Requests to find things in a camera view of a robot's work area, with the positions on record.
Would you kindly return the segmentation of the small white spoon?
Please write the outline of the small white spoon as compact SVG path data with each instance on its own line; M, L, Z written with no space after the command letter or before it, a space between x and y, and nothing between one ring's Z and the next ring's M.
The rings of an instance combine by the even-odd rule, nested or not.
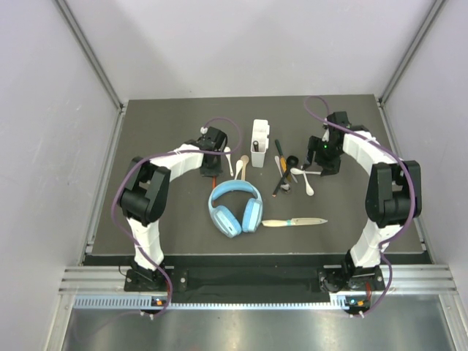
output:
M227 163L228 163L228 167L229 167L229 171L230 171L230 176L233 177L234 176L234 172L233 172L233 166L232 166L232 162L231 162L231 154L230 154L231 150L230 150L230 147L229 146L226 146L224 148L224 155L226 156L227 158Z

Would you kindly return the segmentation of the beige wooden spoon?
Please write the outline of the beige wooden spoon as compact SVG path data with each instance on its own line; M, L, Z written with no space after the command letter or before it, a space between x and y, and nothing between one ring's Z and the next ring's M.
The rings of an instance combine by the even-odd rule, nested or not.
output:
M246 180L246 168L247 168L247 165L249 164L249 157L247 155L242 155L241 162L242 162L241 180L245 181Z

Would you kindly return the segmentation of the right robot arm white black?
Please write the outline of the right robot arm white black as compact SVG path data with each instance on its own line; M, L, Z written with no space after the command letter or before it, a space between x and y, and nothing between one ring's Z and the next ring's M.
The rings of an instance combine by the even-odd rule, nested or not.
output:
M341 156L353 158L368 174L367 222L358 242L346 253L341 268L321 278L324 290L356 290L377 278L382 254L398 232L421 213L421 171L416 161L403 161L383 148L367 128L354 126L347 113L325 118L325 134L311 136L305 167L316 163L322 176L340 171Z

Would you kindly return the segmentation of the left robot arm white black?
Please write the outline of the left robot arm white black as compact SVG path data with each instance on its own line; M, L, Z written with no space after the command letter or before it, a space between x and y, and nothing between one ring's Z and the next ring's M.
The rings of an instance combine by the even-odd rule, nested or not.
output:
M161 291L169 284L166 273L158 266L164 260L159 234L170 182L192 170L202 176L222 172L221 153L227 146L227 135L207 127L196 140L189 140L163 156L143 161L135 157L129 177L118 198L118 205L129 223L135 243L135 258L126 273L127 292Z

